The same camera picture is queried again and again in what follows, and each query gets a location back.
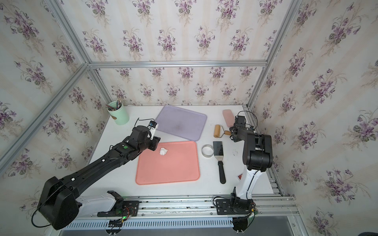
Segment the wooden dough roller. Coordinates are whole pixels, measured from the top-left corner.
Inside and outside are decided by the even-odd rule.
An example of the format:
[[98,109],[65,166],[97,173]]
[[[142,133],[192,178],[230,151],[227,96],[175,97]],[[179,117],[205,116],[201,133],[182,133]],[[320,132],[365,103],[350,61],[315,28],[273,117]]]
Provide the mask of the wooden dough roller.
[[222,125],[219,125],[219,124],[215,125],[213,137],[221,138],[224,135],[230,136],[231,132],[225,130]]

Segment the white dough piece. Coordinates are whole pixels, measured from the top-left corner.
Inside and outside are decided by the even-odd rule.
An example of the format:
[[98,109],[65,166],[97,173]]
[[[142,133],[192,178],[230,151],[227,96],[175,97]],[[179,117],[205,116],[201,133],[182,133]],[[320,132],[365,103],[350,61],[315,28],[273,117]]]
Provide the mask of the white dough piece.
[[164,155],[167,154],[167,152],[168,152],[167,149],[165,149],[165,148],[161,148],[160,151],[159,151],[159,154],[162,155],[162,156],[164,156]]

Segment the pink plastic tray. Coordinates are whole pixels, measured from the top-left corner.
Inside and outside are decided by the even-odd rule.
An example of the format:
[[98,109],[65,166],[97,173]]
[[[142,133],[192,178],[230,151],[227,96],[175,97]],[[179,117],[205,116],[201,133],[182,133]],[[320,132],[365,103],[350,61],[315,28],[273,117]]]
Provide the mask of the pink plastic tray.
[[[159,154],[161,148],[167,154]],[[180,183],[200,178],[197,144],[194,141],[159,143],[155,151],[138,157],[135,182],[138,185]]]

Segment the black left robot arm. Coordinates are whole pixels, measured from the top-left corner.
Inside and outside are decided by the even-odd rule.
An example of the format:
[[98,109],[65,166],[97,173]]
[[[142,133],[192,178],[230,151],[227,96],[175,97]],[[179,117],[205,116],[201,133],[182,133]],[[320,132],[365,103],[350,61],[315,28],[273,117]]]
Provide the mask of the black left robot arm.
[[130,136],[113,145],[98,160],[61,179],[52,177],[44,184],[36,211],[48,221],[49,226],[60,230],[68,226],[76,217],[96,212],[109,212],[115,205],[121,206],[123,198],[109,191],[99,198],[87,202],[79,199],[91,185],[111,171],[136,159],[143,151],[155,151],[160,137],[155,136],[157,124],[136,126]]

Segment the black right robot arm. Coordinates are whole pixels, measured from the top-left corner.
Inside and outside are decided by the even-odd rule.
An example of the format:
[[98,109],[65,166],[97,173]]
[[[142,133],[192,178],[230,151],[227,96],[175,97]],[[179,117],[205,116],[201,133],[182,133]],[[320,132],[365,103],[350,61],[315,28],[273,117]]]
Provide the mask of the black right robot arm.
[[239,124],[230,131],[232,141],[244,142],[242,159],[245,169],[235,187],[235,195],[242,200],[250,200],[258,179],[273,165],[272,137],[257,134]]

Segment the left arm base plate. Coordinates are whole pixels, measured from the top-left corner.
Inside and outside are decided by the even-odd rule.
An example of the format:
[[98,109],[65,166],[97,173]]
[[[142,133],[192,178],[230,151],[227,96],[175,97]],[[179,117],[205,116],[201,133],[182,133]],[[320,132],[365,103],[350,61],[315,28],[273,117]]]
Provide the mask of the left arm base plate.
[[108,211],[101,211],[97,213],[97,217],[116,217],[116,216],[137,216],[139,201],[125,200],[120,194],[115,191],[107,191],[113,199],[115,204]]

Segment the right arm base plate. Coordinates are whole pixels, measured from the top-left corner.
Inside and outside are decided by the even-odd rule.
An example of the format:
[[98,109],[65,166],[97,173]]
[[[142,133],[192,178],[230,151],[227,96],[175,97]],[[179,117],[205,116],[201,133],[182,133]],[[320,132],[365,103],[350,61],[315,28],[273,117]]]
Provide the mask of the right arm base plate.
[[230,198],[216,196],[212,199],[212,203],[217,215],[248,215],[256,209],[253,200],[244,200],[233,195]]

